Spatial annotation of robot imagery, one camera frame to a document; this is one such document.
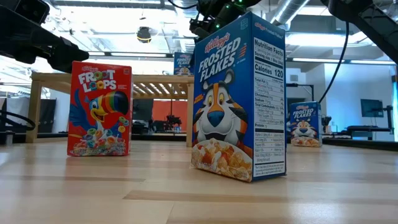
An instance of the tiger cartoon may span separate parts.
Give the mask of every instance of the tiger cartoon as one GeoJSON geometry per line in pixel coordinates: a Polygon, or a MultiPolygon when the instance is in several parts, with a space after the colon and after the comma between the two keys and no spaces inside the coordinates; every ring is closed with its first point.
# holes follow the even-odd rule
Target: tiger cartoon
{"type": "Polygon", "coordinates": [[[292,135],[297,138],[297,137],[310,137],[310,138],[316,138],[317,132],[315,131],[315,128],[311,126],[309,123],[311,119],[307,120],[302,120],[300,121],[299,119],[297,120],[297,126],[293,128],[292,135]]]}
{"type": "Polygon", "coordinates": [[[224,80],[208,84],[203,82],[205,97],[193,119],[193,144],[215,138],[242,149],[252,158],[252,149],[243,144],[248,128],[248,114],[232,99],[228,85],[234,82],[235,74],[230,68],[224,80]]]}

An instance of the wooden frame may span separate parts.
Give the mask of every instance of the wooden frame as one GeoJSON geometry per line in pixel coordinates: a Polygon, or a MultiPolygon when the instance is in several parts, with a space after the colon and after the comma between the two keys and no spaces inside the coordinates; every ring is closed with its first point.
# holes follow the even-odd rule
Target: wooden frame
{"type": "MultiPolygon", "coordinates": [[[[71,75],[67,73],[33,73],[28,117],[39,123],[42,87],[70,94],[71,75]]],[[[187,146],[192,146],[193,76],[133,75],[134,99],[184,99],[187,103],[187,146]]],[[[37,126],[26,133],[26,142],[37,142],[37,126]]]]}

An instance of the light wood surface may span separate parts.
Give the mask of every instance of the light wood surface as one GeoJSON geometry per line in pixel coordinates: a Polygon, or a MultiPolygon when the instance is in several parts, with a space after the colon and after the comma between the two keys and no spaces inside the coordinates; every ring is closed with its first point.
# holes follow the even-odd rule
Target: light wood surface
{"type": "MultiPolygon", "coordinates": [[[[187,127],[192,127],[193,96],[190,94],[193,94],[193,75],[133,75],[132,80],[134,82],[133,99],[188,99],[187,127]]],[[[29,118],[38,124],[42,87],[70,94],[70,82],[71,74],[34,72],[32,74],[29,118]]],[[[192,136],[191,128],[188,128],[187,134],[192,136]]],[[[190,146],[191,141],[192,138],[187,138],[186,145],[190,146]]],[[[40,142],[37,140],[37,128],[27,132],[26,142],[40,142]]]]}
{"type": "Polygon", "coordinates": [[[0,220],[21,224],[396,224],[398,154],[288,147],[286,177],[245,183],[191,169],[184,142],[127,157],[67,157],[65,142],[0,147],[0,220]]]}

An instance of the ceiling duct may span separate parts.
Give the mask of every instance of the ceiling duct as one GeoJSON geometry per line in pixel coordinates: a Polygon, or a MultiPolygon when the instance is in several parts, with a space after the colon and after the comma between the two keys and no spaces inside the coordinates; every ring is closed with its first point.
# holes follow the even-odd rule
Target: ceiling duct
{"type": "Polygon", "coordinates": [[[309,1],[310,0],[281,0],[275,10],[274,17],[271,19],[271,23],[277,26],[290,23],[309,1]]]}

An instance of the froot loops box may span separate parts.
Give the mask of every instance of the froot loops box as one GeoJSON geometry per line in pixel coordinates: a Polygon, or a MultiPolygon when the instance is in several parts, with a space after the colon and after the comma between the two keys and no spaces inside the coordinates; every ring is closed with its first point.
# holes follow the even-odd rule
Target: froot loops box
{"type": "Polygon", "coordinates": [[[319,103],[292,103],[290,114],[291,143],[294,146],[321,147],[322,114],[319,103]]]}
{"type": "Polygon", "coordinates": [[[239,17],[195,46],[191,164],[251,182],[286,174],[285,31],[239,17]]]}
{"type": "Polygon", "coordinates": [[[73,62],[69,156],[129,154],[131,67],[73,62]]]}

